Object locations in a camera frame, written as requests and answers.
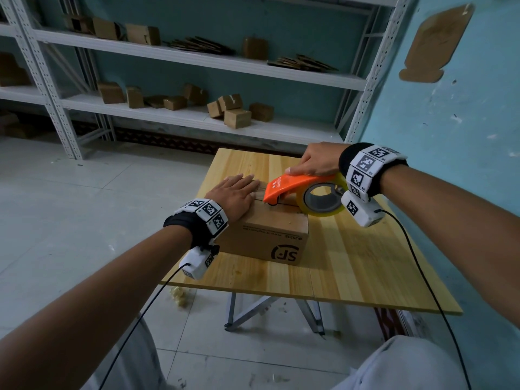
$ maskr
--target hand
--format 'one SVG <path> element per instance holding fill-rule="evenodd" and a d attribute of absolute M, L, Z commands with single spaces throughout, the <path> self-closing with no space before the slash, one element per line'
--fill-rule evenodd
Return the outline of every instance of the hand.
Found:
<path fill-rule="evenodd" d="M 350 144 L 309 144 L 300 163 L 285 170 L 289 175 L 332 175 L 338 172 L 340 156 Z"/>
<path fill-rule="evenodd" d="M 236 222 L 245 214 L 255 200 L 254 191 L 260 181 L 253 180 L 254 175 L 243 178 L 243 174 L 226 177 L 217 186 L 207 192 L 204 198 L 215 201 L 224 209 L 228 221 Z"/>

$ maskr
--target person's leg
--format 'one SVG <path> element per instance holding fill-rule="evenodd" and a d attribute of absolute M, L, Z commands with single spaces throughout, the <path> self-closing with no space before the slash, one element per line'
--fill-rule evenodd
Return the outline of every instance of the person's leg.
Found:
<path fill-rule="evenodd" d="M 99 389 L 108 368 L 128 333 L 135 325 L 136 320 L 132 322 L 81 390 Z M 144 388 L 147 390 L 164 390 L 166 389 L 166 380 L 161 371 L 152 334 L 144 319 L 141 319 L 121 351 L 112 371 L 110 371 L 103 390 L 139 390 Z"/>
<path fill-rule="evenodd" d="M 397 335 L 333 390 L 464 388 L 461 369 L 444 350 L 424 339 Z"/>

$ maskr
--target wooden tabletop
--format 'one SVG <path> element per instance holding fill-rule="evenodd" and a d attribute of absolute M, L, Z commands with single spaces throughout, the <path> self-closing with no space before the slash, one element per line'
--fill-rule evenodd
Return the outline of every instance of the wooden tabletop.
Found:
<path fill-rule="evenodd" d="M 297 162 L 294 157 L 219 149 L 197 196 L 204 197 L 229 175 L 254 174 L 256 179 L 271 181 Z M 390 211 L 384 197 L 377 200 Z M 412 244 L 440 306 L 446 313 L 462 314 L 435 270 Z M 177 265 L 163 282 L 176 269 Z M 438 312 L 394 220 L 386 216 L 372 227 L 362 228 L 346 210 L 329 217 L 309 216 L 309 240 L 298 266 L 220 253 L 201 281 L 181 272 L 169 284 Z"/>

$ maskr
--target orange plastic handle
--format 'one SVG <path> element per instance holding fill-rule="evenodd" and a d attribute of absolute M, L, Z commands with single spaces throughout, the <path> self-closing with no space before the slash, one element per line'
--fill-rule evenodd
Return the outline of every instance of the orange plastic handle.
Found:
<path fill-rule="evenodd" d="M 295 193 L 296 190 L 303 186 L 309 186 L 314 183 L 322 183 L 333 180 L 335 175 L 327 176 L 308 176 L 308 175 L 281 175 L 267 184 L 265 189 L 264 202 L 276 205 L 278 197 L 284 193 Z"/>

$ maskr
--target sf logo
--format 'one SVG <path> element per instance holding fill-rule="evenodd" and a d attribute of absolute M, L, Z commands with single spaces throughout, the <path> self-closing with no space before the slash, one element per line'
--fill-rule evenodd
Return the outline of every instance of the sf logo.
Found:
<path fill-rule="evenodd" d="M 273 260 L 287 260 L 293 262 L 300 249 L 294 245 L 277 245 L 271 251 Z"/>

